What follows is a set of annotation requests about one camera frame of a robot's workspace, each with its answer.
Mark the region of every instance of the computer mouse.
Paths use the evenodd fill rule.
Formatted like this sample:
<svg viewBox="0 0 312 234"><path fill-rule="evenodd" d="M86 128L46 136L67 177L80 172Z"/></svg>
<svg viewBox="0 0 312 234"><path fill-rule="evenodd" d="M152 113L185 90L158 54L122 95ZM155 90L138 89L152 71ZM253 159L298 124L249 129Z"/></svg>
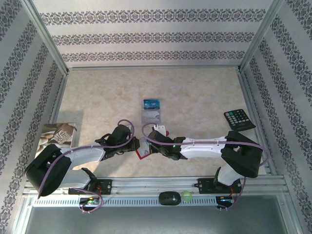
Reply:
<svg viewBox="0 0 312 234"><path fill-rule="evenodd" d="M176 206L181 203L181 196L173 191L162 192L159 194L159 203L163 206Z"/></svg>

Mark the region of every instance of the black calculator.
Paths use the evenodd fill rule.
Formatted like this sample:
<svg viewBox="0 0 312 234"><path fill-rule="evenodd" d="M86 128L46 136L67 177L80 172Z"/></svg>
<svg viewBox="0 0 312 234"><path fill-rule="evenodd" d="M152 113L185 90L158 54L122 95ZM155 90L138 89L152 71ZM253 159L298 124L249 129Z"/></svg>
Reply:
<svg viewBox="0 0 312 234"><path fill-rule="evenodd" d="M224 113L230 128L237 132L255 128L243 109L228 111Z"/></svg>

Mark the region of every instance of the damask pattern wall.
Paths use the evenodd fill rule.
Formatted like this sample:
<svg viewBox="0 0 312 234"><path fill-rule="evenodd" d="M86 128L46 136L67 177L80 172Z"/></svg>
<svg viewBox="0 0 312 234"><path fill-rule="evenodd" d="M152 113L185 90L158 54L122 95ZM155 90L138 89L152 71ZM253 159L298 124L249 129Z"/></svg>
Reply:
<svg viewBox="0 0 312 234"><path fill-rule="evenodd" d="M272 0L33 0L68 67L239 65Z"/></svg>
<svg viewBox="0 0 312 234"><path fill-rule="evenodd" d="M310 0L286 0L245 71L303 233L312 233L311 12Z"/></svg>
<svg viewBox="0 0 312 234"><path fill-rule="evenodd" d="M52 116L63 74L18 0L0 0L0 234L10 233L23 171Z"/></svg>

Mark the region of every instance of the wire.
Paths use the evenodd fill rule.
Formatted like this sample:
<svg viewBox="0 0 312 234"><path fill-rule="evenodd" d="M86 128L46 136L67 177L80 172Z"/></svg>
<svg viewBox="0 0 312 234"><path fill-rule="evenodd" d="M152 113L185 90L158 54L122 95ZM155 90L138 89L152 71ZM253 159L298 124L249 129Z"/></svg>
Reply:
<svg viewBox="0 0 312 234"><path fill-rule="evenodd" d="M264 164L266 164L270 160L270 158L271 158L271 154L270 154L270 151L268 149L266 149L262 145L248 143L248 142L241 142L241 141L194 141L194 142L186 142L186 143L164 143L164 142L156 141L156 140L153 140L153 139L149 138L144 133L144 128L147 125L151 125L151 124L157 126L156 123L146 123L146 124L144 124L143 127L142 127L142 134L143 134L143 136L147 140L149 140L152 143L158 144L158 145L171 145L171 146L174 146L174 145L196 145L196 144L248 145L248 146L253 146L253 147L259 148L259 149L263 150L267 154L267 158L262 163L260 163L260 166L263 166Z"/></svg>
<svg viewBox="0 0 312 234"><path fill-rule="evenodd" d="M130 122L130 121L126 120L126 119L120 120L120 121L118 122L118 125L120 125L120 123L123 122L123 121L126 121L126 122L128 122L128 123L131 125L131 130L130 130L130 131L131 131L131 133L132 133L131 136L130 136L130 138L129 138L125 143L123 143L123 144L121 144L121 145L116 145L116 146L108 146L108 145L105 145L105 146L103 146L103 145L81 146L81 147L77 147L77 148L71 149L71 150L66 151L65 153L61 154L57 159L55 159L55 160L53 161L53 163L51 163L51 165L50 165L48 171L47 171L46 174L44 175L43 180L42 180L42 182L41 182L41 184L40 184L40 187L39 187L39 189L38 189L38 197L37 197L37 199L39 199L39 198L41 197L41 193L42 193L43 187L44 187L44 185L45 185L45 182L46 182L46 180L47 180L47 178L48 178L48 176L49 176L51 170L53 169L53 167L56 165L56 163L57 163L62 157L66 156L66 155L68 155L68 154L70 154L70 153L72 153L72 152L80 151L80 150L84 150L84 149L90 149L90 148L114 149L114 148L119 148L119 147L122 147L122 146L127 145L127 144L133 139L133 136L134 136L134 134L135 134L135 127L134 127L134 125L133 125L132 122Z"/></svg>
<svg viewBox="0 0 312 234"><path fill-rule="evenodd" d="M103 198L102 198L102 196L101 196L100 194L97 194L97 193L95 193L95 192L88 191L88 190L85 190L85 189L80 189L80 188L74 188L74 189L75 189L75 190L78 190L78 191L81 191L81 192L84 192L84 193L86 193L86 194L97 195L97 196L99 197L100 203L99 203L97 206L95 206L95 207L94 207L92 210L90 210L90 211L86 211L86 210L84 209L84 206L85 206L85 205L82 205L82 207L81 207L80 209L82 210L83 213L91 213L91 212L94 212L94 211L96 211L98 208L100 208L100 207L103 205Z"/></svg>

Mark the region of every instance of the marble surface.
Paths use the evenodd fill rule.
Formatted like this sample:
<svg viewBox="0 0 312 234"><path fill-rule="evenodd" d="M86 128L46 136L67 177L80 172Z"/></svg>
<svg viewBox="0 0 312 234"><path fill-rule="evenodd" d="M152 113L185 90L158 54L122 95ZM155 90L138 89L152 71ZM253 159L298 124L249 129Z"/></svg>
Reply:
<svg viewBox="0 0 312 234"><path fill-rule="evenodd" d="M234 68L86 70L69 73L58 122L77 123L78 145L111 133L123 118L134 124L140 138L144 98L160 98L162 124L171 138L225 136L230 127L223 113L247 112ZM253 130L244 134L256 140ZM140 160L130 152L81 167L96 176L212 176L222 165L222 159L173 161L160 154Z"/></svg>

